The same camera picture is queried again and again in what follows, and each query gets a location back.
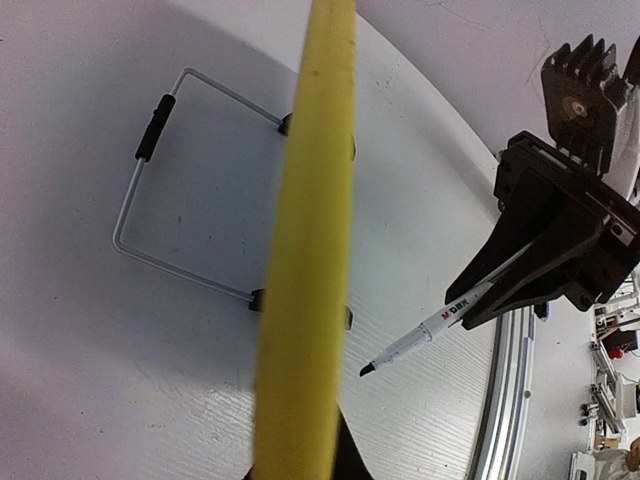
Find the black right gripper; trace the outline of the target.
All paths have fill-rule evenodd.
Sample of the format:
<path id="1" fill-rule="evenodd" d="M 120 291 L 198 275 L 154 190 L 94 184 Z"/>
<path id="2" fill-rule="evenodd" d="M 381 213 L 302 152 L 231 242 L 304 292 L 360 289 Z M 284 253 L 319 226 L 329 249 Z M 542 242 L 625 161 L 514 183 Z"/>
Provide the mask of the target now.
<path id="1" fill-rule="evenodd" d="M 462 316 L 467 330 L 561 296 L 586 311 L 610 298 L 639 262 L 638 211 L 529 132 L 502 152 L 494 194 L 500 217 L 445 294 L 451 301 L 492 277 Z"/>

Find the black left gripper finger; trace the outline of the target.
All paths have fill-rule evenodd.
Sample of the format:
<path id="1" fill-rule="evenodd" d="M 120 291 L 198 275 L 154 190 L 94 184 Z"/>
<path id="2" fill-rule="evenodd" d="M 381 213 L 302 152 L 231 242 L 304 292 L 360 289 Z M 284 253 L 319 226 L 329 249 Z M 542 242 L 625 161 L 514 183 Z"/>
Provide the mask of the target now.
<path id="1" fill-rule="evenodd" d="M 333 468 L 333 480 L 372 480 L 341 410 Z"/>

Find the white whiteboard yellow rim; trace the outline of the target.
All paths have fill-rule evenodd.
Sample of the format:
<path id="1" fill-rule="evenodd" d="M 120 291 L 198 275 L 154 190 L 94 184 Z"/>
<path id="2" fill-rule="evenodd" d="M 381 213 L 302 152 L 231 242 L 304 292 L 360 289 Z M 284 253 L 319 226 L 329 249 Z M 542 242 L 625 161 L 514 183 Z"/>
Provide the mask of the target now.
<path id="1" fill-rule="evenodd" d="M 354 175 L 355 5 L 312 4 L 260 319 L 256 479 L 328 479 L 343 352 Z"/>

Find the white marker pen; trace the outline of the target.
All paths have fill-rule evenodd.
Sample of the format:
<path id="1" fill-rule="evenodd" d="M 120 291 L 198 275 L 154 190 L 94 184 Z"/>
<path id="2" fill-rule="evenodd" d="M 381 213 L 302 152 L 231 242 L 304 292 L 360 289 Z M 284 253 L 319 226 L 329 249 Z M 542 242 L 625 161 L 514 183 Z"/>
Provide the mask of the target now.
<path id="1" fill-rule="evenodd" d="M 474 286 L 464 295 L 447 303 L 405 335 L 388 345 L 361 368 L 359 376 L 364 377 L 375 372 L 382 366 L 391 364 L 409 354 L 421 345 L 432 342 L 440 333 L 460 322 L 464 315 L 479 302 L 493 285 L 493 282 L 485 281 Z"/>

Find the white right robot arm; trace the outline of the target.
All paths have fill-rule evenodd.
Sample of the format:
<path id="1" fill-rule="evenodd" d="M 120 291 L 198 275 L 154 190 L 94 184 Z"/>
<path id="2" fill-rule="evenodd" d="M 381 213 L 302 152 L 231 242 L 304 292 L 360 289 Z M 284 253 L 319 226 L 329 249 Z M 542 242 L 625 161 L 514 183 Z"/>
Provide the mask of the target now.
<path id="1" fill-rule="evenodd" d="M 606 303 L 639 263 L 639 101 L 630 137 L 611 173 L 597 177 L 522 131 L 502 152 L 494 185 L 500 215 L 492 233 L 446 291 L 453 301 L 493 285 L 462 317 L 467 330 L 561 296 L 585 312 Z"/>

